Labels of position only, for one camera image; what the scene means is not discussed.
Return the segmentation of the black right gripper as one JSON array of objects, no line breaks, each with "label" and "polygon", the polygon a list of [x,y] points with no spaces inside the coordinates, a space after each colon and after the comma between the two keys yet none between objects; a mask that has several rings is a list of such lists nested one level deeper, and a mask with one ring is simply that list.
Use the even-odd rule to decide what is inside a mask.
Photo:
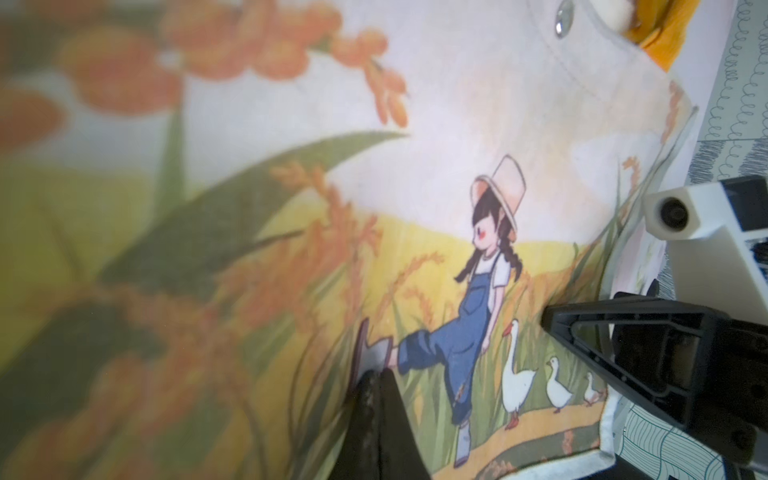
[{"label": "black right gripper", "polygon": [[766,327],[633,294],[550,305],[541,325],[616,391],[718,453],[727,478],[766,473]]}]

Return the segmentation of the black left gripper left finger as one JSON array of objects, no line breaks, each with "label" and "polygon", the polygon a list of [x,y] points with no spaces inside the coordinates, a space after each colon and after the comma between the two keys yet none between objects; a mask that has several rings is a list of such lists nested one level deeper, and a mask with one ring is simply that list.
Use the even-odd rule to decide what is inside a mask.
[{"label": "black left gripper left finger", "polygon": [[366,372],[358,383],[344,442],[330,480],[379,479],[380,473],[380,375]]}]

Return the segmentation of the yellow handled white bag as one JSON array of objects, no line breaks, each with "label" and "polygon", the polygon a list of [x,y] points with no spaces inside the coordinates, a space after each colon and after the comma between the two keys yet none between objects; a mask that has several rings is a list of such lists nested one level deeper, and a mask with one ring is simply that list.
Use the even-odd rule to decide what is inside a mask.
[{"label": "yellow handled white bag", "polygon": [[613,463],[540,327],[693,106],[695,1],[5,1],[1,475],[321,479],[358,339],[428,477]]}]

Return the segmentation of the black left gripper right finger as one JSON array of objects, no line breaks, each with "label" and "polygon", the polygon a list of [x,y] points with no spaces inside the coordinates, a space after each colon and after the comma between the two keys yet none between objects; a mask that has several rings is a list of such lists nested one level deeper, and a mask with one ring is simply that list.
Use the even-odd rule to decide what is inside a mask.
[{"label": "black left gripper right finger", "polygon": [[379,472],[386,480],[430,480],[394,373],[386,369],[380,376]]}]

